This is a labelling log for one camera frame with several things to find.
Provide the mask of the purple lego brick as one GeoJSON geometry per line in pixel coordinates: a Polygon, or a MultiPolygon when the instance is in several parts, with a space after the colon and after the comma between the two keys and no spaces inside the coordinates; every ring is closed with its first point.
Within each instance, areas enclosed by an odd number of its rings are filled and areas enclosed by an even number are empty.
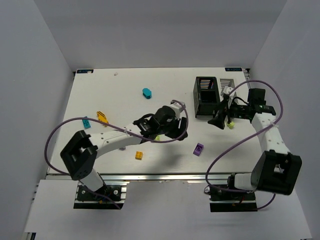
{"type": "Polygon", "coordinates": [[[204,149],[204,145],[201,143],[197,143],[197,145],[193,151],[193,154],[199,157],[201,155],[203,149],[204,149]]]}

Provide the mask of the yellow square lego brick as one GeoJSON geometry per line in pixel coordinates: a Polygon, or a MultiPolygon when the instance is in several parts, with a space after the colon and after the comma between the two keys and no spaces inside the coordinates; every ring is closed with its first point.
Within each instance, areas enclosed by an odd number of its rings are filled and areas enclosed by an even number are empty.
{"type": "Polygon", "coordinates": [[[141,161],[143,159],[143,152],[142,151],[137,151],[135,153],[135,159],[141,161]]]}

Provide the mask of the yellow striped lego assembly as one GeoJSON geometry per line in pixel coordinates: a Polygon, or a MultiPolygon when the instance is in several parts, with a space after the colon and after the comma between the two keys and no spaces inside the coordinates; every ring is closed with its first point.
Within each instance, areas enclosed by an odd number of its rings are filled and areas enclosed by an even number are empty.
{"type": "Polygon", "coordinates": [[[101,112],[101,111],[97,111],[96,112],[96,116],[97,116],[97,120],[101,123],[101,124],[109,124],[109,121],[106,117],[106,115],[101,112]]]}

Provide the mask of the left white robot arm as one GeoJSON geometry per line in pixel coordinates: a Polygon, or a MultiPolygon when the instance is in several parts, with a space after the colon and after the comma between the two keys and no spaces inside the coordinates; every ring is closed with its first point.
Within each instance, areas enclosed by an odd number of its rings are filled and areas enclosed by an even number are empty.
{"type": "Polygon", "coordinates": [[[96,159],[120,148],[155,142],[158,135],[165,135],[169,142],[184,140],[188,136],[188,118],[182,117],[181,112],[185,110],[184,103],[173,100],[156,113],[148,113],[123,128],[93,134],[79,130],[62,149],[60,157],[72,180],[102,196],[107,186],[94,170],[96,159]]]}

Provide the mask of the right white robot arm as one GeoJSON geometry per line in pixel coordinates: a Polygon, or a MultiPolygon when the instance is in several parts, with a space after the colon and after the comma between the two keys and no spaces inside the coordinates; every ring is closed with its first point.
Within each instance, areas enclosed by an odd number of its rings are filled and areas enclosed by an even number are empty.
{"type": "Polygon", "coordinates": [[[220,191],[290,195],[294,189],[302,159],[285,145],[276,124],[275,109],[266,104],[265,93],[265,89],[251,88],[247,102],[241,105],[235,102],[237,96],[232,87],[226,86],[221,92],[223,100],[208,123],[224,129],[232,119],[248,120],[257,133],[262,154],[252,172],[231,174],[225,187],[216,187],[220,191]]]}

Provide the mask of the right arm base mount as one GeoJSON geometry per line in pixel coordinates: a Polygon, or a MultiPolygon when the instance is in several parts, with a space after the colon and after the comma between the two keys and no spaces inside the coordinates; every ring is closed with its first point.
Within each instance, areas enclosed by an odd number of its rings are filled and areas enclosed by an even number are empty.
{"type": "Polygon", "coordinates": [[[256,195],[252,191],[230,192],[209,187],[211,213],[257,212],[256,195]]]}

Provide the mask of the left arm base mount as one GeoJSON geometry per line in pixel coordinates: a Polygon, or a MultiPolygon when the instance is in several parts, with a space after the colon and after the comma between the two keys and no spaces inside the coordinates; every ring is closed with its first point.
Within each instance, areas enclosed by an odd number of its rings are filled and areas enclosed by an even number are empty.
{"type": "Polygon", "coordinates": [[[105,181],[102,190],[93,192],[78,183],[73,203],[76,210],[121,210],[126,199],[128,182],[105,181]]]}

